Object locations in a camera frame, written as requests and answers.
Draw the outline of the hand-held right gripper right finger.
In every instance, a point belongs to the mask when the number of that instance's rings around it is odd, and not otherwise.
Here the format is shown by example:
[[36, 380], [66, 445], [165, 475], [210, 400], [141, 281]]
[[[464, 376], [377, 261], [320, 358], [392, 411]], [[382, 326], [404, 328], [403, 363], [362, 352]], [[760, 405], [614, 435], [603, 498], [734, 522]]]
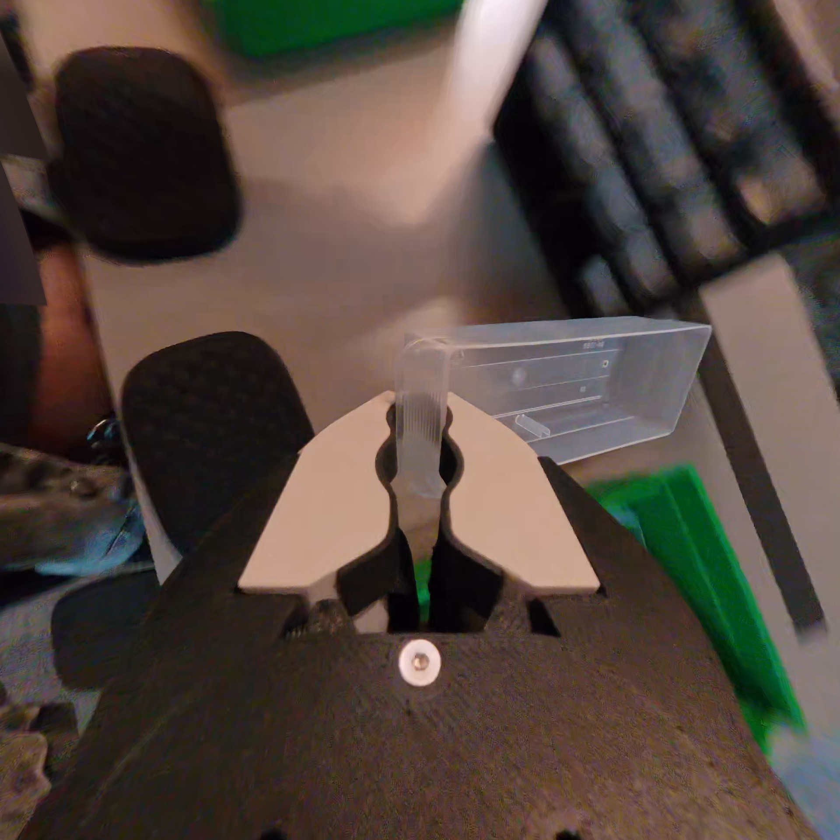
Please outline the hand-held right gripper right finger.
[[530, 597], [601, 586], [539, 457], [507, 426], [448, 397], [430, 613], [489, 615], [503, 585]]

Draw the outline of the green plastic bin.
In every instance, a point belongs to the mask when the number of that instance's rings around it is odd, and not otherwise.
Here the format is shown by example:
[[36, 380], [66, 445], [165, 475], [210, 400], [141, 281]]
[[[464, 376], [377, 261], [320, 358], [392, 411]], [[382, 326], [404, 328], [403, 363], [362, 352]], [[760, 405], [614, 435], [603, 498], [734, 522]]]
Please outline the green plastic bin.
[[462, 1], [205, 1], [213, 29], [234, 53], [265, 58], [412, 27], [451, 14]]
[[648, 551], [689, 604], [766, 757], [782, 731], [802, 731], [802, 709], [742, 571], [692, 465], [600, 480], [590, 495]]

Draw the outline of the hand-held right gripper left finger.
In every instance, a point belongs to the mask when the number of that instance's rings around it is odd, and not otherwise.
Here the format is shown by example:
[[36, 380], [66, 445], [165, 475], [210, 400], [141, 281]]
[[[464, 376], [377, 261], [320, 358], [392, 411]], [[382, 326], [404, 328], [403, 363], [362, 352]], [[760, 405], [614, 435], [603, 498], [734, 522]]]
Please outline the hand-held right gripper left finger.
[[394, 400], [394, 392], [373, 397], [301, 449], [238, 579], [241, 592], [334, 599], [351, 617], [381, 602], [392, 616], [417, 616], [392, 489]]

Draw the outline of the clear plastic drawer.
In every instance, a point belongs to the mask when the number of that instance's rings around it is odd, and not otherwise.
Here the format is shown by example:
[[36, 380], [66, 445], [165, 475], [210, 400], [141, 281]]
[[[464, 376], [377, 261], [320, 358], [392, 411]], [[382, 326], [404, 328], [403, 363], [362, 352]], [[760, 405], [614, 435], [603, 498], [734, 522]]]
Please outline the clear plastic drawer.
[[455, 397], [558, 465], [671, 434], [710, 325], [618, 317], [411, 333], [395, 363], [397, 475], [440, 498]]

